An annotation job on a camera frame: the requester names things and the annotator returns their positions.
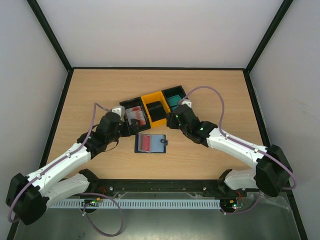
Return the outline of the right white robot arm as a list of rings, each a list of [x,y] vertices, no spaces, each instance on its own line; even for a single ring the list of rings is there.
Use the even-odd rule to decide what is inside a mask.
[[[221,175],[218,191],[229,196],[238,189],[258,189],[276,197],[285,189],[292,168],[277,145],[257,145],[224,132],[210,121],[200,121],[186,104],[167,114],[166,125],[179,129],[191,141],[207,148],[222,151],[247,164],[247,170],[228,169]]]

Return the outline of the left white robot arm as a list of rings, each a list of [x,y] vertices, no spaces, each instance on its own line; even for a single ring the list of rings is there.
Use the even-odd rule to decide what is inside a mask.
[[[30,225],[47,208],[63,199],[82,193],[100,193],[99,178],[88,169],[79,171],[69,179],[63,178],[105,152],[109,144],[136,134],[139,126],[137,119],[122,121],[119,114],[107,112],[95,125],[95,130],[83,133],[60,157],[26,176],[16,174],[10,181],[5,200],[10,208],[8,220],[13,222],[12,214],[16,214],[25,225]]]

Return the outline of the dark blue card holder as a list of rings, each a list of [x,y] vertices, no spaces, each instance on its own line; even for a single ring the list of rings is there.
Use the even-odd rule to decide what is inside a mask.
[[[151,136],[150,152],[138,151],[138,135],[135,136],[135,153],[146,153],[146,154],[165,154],[168,145],[168,140],[165,134],[146,134]]]

